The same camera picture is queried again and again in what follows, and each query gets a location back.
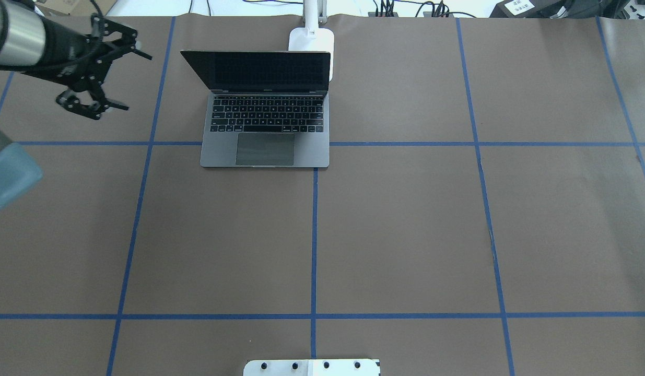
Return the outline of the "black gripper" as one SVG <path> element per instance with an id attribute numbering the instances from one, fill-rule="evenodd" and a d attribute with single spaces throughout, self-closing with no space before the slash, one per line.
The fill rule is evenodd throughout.
<path id="1" fill-rule="evenodd" d="M 108 110 L 127 111 L 130 107 L 105 95 L 103 79 L 97 78 L 97 69 L 91 64 L 114 61 L 128 53 L 148 60 L 153 57 L 140 49 L 136 29 L 100 15 L 91 15 L 90 23 L 90 34 L 82 35 L 51 19 L 43 19 L 46 36 L 43 78 L 68 87 L 56 97 L 62 109 L 98 121 Z M 79 93 L 87 93 L 90 102 L 84 104 Z"/>

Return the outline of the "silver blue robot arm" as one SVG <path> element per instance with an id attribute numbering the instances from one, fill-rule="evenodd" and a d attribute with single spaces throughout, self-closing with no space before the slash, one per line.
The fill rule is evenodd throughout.
<path id="1" fill-rule="evenodd" d="M 108 98 L 103 89 L 119 58 L 143 52 L 138 31 L 108 19 L 95 1 L 90 31 L 81 33 L 38 14 L 33 1 L 0 1 L 0 72 L 24 75 L 62 86 L 55 103 L 63 110 L 98 121 L 128 104 Z M 0 129 L 0 211 L 26 195 L 43 170 L 24 146 Z"/>

